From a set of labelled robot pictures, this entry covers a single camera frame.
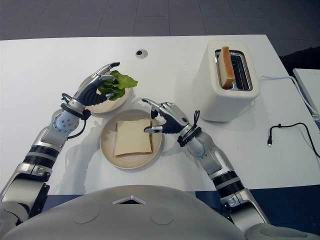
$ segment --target toaster slot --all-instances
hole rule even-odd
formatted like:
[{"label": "toaster slot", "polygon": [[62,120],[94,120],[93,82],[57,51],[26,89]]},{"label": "toaster slot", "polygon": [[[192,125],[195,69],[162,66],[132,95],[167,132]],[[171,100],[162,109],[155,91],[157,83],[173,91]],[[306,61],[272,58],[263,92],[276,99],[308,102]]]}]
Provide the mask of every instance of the toaster slot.
[{"label": "toaster slot", "polygon": [[[218,58],[220,55],[220,51],[215,51],[215,62],[216,67],[218,69]],[[232,85],[227,89],[231,91],[251,91],[252,90],[252,82],[250,79],[250,74],[246,62],[245,55],[241,51],[237,50],[229,50],[231,56],[232,67],[235,75],[235,80]]]}]

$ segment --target small plate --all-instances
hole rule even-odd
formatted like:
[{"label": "small plate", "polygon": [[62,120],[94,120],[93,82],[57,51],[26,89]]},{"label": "small plate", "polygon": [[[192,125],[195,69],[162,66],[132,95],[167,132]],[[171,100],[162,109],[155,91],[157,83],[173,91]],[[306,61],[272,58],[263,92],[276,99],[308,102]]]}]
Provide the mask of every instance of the small plate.
[{"label": "small plate", "polygon": [[152,125],[157,125],[158,121],[150,118],[150,113],[132,109],[120,112],[111,118],[104,126],[101,137],[100,147],[106,159],[115,167],[121,169],[136,169],[151,161],[160,149],[162,142],[162,133],[153,133],[151,135],[152,153],[151,154],[130,154],[124,156],[114,156],[117,142],[117,122],[135,121],[140,119],[150,119]]},{"label": "small plate", "polygon": [[118,98],[117,100],[115,101],[107,100],[98,105],[87,106],[86,109],[90,110],[90,112],[93,114],[104,114],[104,113],[111,112],[121,107],[127,101],[130,91],[131,91],[131,88],[126,88],[125,94],[122,97]]}]

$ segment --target ceramic plate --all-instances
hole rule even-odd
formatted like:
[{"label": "ceramic plate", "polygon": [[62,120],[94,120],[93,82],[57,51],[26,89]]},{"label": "ceramic plate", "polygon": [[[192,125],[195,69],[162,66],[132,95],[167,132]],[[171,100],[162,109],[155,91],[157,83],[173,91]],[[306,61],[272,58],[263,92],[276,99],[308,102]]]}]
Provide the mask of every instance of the ceramic plate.
[{"label": "ceramic plate", "polygon": [[152,125],[157,125],[155,119],[150,118],[150,113],[142,110],[132,109],[120,112],[111,118],[104,126],[101,137],[100,146],[102,153],[106,159],[114,166],[121,169],[139,168],[151,161],[160,149],[162,142],[162,133],[153,133],[151,135],[152,153],[151,154],[130,154],[125,156],[114,156],[116,141],[117,141],[117,122],[136,121],[140,119],[150,119]]}]

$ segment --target white power cord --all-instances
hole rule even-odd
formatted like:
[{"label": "white power cord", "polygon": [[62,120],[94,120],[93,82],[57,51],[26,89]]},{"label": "white power cord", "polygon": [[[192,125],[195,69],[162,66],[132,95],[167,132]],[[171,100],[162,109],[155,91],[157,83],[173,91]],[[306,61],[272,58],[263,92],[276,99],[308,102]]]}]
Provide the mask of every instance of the white power cord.
[{"label": "white power cord", "polygon": [[302,94],[302,92],[301,92],[301,90],[299,88],[298,82],[294,77],[292,77],[292,76],[282,76],[282,77],[261,76],[260,80],[261,79],[271,79],[271,80],[291,79],[293,81],[294,85],[295,85],[295,88],[298,90],[301,98],[303,99],[305,105],[309,108],[313,120],[320,123],[320,113],[317,112],[316,110],[314,110],[312,108],[312,106],[308,103],[308,101],[305,99],[305,97],[303,96],[303,94]]}]

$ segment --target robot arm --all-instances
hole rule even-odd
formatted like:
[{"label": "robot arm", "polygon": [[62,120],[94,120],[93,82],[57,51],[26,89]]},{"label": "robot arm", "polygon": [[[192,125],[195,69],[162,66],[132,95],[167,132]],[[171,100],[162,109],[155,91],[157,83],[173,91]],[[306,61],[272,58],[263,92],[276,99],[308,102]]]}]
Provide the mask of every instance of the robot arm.
[{"label": "robot arm", "polygon": [[257,224],[269,223],[250,191],[243,186],[226,154],[215,145],[207,133],[197,127],[199,112],[195,113],[195,124],[191,125],[186,115],[174,103],[159,104],[147,98],[142,101],[151,105],[151,118],[155,118],[159,113],[166,119],[164,125],[146,127],[144,131],[180,135],[180,146],[186,146],[200,162],[219,192],[220,201],[229,212],[229,219],[242,232],[245,233]]},{"label": "robot arm", "polygon": [[41,130],[30,151],[0,193],[0,238],[9,230],[39,213],[47,199],[50,186],[45,184],[51,176],[52,167],[68,136],[86,121],[90,111],[86,106],[96,105],[114,95],[97,94],[101,81],[117,80],[108,75],[119,62],[108,64],[88,76],[73,97],[61,104],[48,126]]}]

